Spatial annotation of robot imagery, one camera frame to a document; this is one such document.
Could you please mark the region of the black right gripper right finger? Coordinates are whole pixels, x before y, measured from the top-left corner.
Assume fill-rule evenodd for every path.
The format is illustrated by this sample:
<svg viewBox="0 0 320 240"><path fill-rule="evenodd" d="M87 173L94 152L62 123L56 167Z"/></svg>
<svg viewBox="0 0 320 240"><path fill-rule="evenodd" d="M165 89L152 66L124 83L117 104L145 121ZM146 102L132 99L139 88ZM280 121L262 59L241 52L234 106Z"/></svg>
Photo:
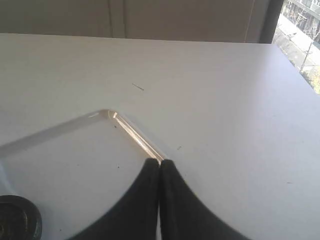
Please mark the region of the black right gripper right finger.
<svg viewBox="0 0 320 240"><path fill-rule="evenodd" d="M161 162L159 216L163 240L246 240L192 192L172 160Z"/></svg>

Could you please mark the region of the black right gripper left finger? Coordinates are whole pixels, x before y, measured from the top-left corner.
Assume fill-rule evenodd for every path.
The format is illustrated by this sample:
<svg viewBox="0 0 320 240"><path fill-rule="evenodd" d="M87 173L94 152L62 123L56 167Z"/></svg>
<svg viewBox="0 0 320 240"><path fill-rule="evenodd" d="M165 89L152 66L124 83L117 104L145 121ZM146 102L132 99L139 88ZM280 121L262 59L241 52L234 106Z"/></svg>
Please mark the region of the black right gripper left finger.
<svg viewBox="0 0 320 240"><path fill-rule="evenodd" d="M121 199L72 240L155 240L158 221L160 165L144 161L138 176Z"/></svg>

